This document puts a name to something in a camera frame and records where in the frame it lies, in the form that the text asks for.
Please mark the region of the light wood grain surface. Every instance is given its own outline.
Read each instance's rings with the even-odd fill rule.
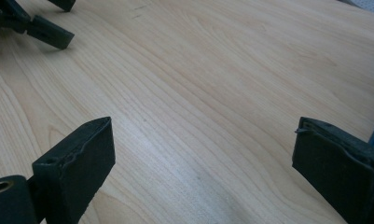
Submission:
[[[301,116],[374,129],[374,14],[335,0],[77,0],[56,50],[0,34],[0,177],[111,116],[80,223],[344,223],[291,167]]]

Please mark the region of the wooden table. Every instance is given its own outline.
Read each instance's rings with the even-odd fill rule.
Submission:
[[[0,34],[0,177],[111,116],[80,223],[344,223],[291,167],[299,117],[374,129],[374,14],[335,0],[77,0],[56,50]]]

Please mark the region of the gray object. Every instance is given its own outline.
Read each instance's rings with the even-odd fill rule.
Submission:
[[[374,12],[374,0],[340,0],[355,7],[361,7],[365,10]]]

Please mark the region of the table surface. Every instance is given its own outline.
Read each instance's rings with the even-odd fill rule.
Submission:
[[[0,34],[0,177],[111,116],[80,223],[344,223],[292,165],[301,116],[368,140],[374,14],[335,0],[20,0],[76,34]]]

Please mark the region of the wood grain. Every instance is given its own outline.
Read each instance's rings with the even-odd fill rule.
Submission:
[[[111,116],[80,223],[344,223],[291,167],[301,116],[374,129],[374,14],[335,0],[20,0],[76,34],[0,34],[0,177]]]

